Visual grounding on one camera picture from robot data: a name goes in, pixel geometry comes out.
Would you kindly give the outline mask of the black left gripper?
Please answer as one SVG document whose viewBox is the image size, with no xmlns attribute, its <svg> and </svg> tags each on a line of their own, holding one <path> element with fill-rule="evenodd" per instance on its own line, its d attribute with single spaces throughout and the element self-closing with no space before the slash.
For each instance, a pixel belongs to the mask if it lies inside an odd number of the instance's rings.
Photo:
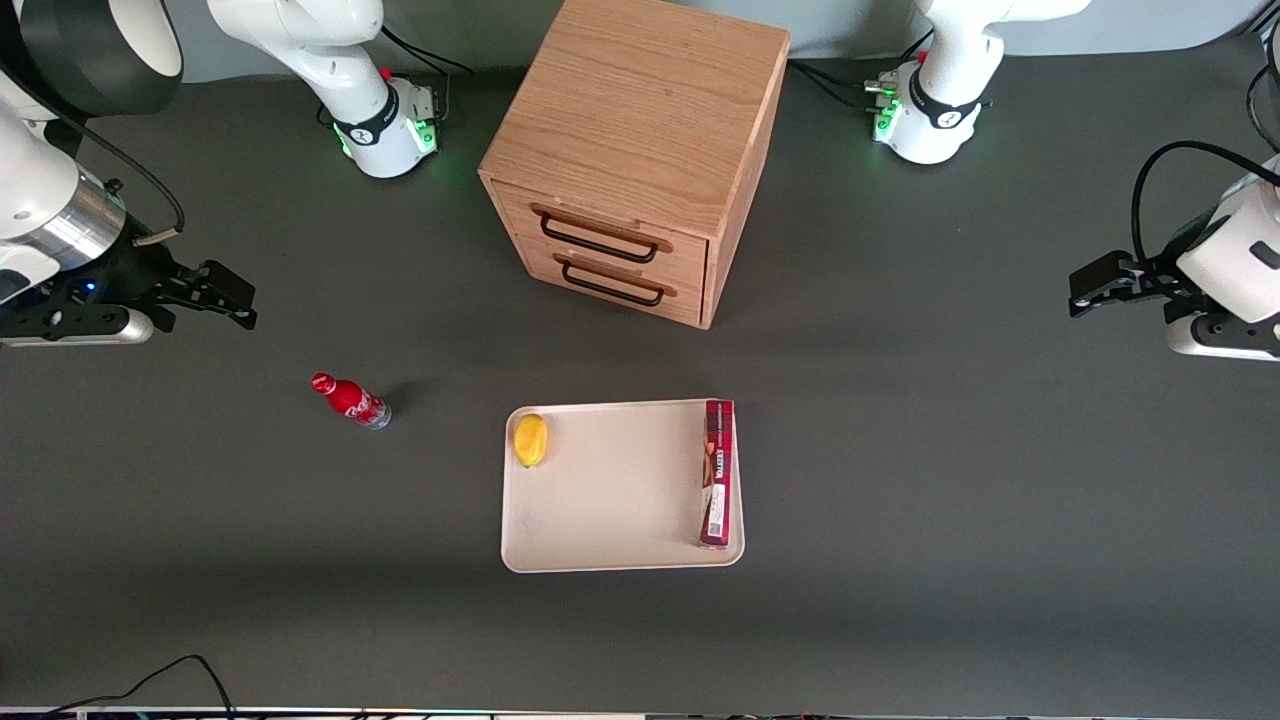
<svg viewBox="0 0 1280 720">
<path fill-rule="evenodd" d="M 1178 268 L 1178 259 L 1197 245 L 1210 228 L 1211 215 L 1198 215 L 1181 225 L 1166 242 L 1161 252 L 1148 255 L 1140 237 L 1140 219 L 1130 219 L 1133 256 L 1123 250 L 1106 252 L 1069 275 L 1070 299 L 1068 313 L 1079 318 L 1098 307 L 1137 299 L 1164 297 L 1166 322 L 1193 314 L 1213 313 L 1217 307 L 1210 296 L 1185 272 Z"/>
</svg>

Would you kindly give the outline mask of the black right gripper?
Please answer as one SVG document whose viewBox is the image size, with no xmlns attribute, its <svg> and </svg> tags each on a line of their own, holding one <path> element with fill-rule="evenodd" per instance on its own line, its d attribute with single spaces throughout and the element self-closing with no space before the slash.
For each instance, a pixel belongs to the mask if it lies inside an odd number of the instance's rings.
<svg viewBox="0 0 1280 720">
<path fill-rule="evenodd" d="M 192 299 L 204 281 L 204 293 Z M 124 241 L 102 258 L 3 305 L 4 337 L 151 337 L 174 329 L 168 306 L 215 313 L 253 331 L 256 288 L 218 261 L 178 263 L 163 243 Z"/>
</svg>

